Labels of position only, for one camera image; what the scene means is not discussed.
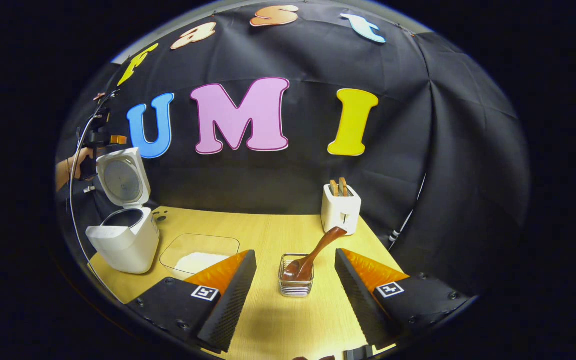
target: table surface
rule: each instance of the table surface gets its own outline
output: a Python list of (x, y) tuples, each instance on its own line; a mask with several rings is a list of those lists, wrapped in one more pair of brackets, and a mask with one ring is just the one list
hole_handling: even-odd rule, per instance
[[(310, 253), (324, 231), (320, 215), (240, 214), (161, 206), (160, 242), (152, 268), (135, 275), (112, 269), (97, 253), (91, 265), (122, 303), (130, 303), (166, 277), (162, 252), (183, 234), (237, 239), (239, 251), (254, 250), (256, 274), (242, 309), (230, 350), (217, 355), (226, 360), (292, 360), (304, 356), (319, 360), (366, 344), (352, 306), (335, 271), (335, 251), (345, 248), (402, 271), (366, 222), (359, 218), (353, 235), (327, 246), (315, 260), (315, 278), (309, 296), (289, 298), (279, 292), (279, 262), (285, 253)], [(382, 353), (392, 346), (375, 350)]]

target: wooden ladle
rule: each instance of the wooden ladle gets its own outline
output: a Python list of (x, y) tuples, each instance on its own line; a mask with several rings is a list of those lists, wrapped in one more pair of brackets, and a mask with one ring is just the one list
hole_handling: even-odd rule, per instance
[(315, 250), (313, 250), (309, 255), (301, 259), (294, 260), (285, 269), (283, 269), (283, 275), (281, 280), (285, 281), (309, 281), (313, 275), (313, 262), (320, 251), (322, 251), (330, 243), (346, 235), (348, 231), (343, 230), (340, 227), (331, 228), (326, 234), (323, 235)]

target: light blue letter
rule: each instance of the light blue letter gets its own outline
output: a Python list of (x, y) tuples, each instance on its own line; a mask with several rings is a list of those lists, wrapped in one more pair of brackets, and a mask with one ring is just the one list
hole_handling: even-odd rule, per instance
[(356, 14), (347, 14), (343, 13), (340, 14), (342, 18), (346, 18), (350, 20), (350, 26), (352, 27), (357, 34), (365, 37), (366, 39), (370, 39), (371, 41), (375, 41), (377, 43), (386, 43), (386, 39), (379, 35), (375, 35), (372, 29), (379, 30), (379, 27), (374, 23), (368, 22), (365, 18), (361, 16), (357, 16)]
[(144, 134), (144, 112), (146, 104), (139, 104), (128, 110), (126, 117), (130, 123), (130, 140), (132, 146), (139, 148), (142, 158), (158, 158), (170, 148), (172, 131), (170, 129), (170, 102), (175, 98), (173, 93), (164, 93), (152, 100), (152, 107), (157, 111), (158, 137), (155, 142), (146, 140)]

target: yellow letter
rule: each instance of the yellow letter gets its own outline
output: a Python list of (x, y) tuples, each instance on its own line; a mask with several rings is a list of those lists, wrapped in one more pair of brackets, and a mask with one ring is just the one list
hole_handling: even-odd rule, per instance
[(286, 25), (297, 20), (299, 16), (295, 14), (299, 7), (293, 5), (269, 6), (254, 13), (254, 18), (250, 20), (253, 27), (267, 27), (268, 25)]
[(174, 44), (172, 44), (170, 49), (177, 50), (178, 48), (186, 46), (190, 43), (196, 43), (210, 37), (215, 33), (216, 25), (216, 22), (204, 23), (203, 25), (199, 25), (194, 29), (190, 29), (184, 32), (181, 36), (179, 36), (179, 39), (175, 41)]
[(379, 104), (377, 96), (360, 89), (340, 89), (336, 97), (341, 100), (341, 120), (336, 139), (328, 146), (332, 155), (358, 157), (366, 151), (362, 143), (370, 110)]
[(126, 80), (130, 79), (130, 77), (135, 73), (134, 71), (135, 68), (137, 68), (137, 66), (140, 66), (144, 62), (144, 59), (146, 59), (146, 56), (148, 56), (148, 53), (155, 50), (158, 47), (158, 45), (160, 44), (156, 43), (153, 46), (144, 50), (141, 54), (135, 56), (134, 59), (130, 61), (130, 64), (126, 69), (126, 72), (124, 72), (123, 76), (121, 76), (121, 80), (119, 80), (117, 86), (123, 84)]

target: pink letter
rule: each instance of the pink letter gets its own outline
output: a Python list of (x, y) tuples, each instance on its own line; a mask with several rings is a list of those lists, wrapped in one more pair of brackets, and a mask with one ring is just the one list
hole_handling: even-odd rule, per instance
[(196, 88), (190, 98), (197, 102), (199, 143), (202, 155), (219, 153), (224, 144), (217, 140), (217, 126), (231, 149), (242, 145), (246, 128), (252, 123), (252, 135), (246, 146), (254, 151), (279, 151), (288, 148), (282, 134), (282, 96), (290, 82), (281, 77), (264, 77), (250, 85), (241, 105), (237, 107), (220, 84)]

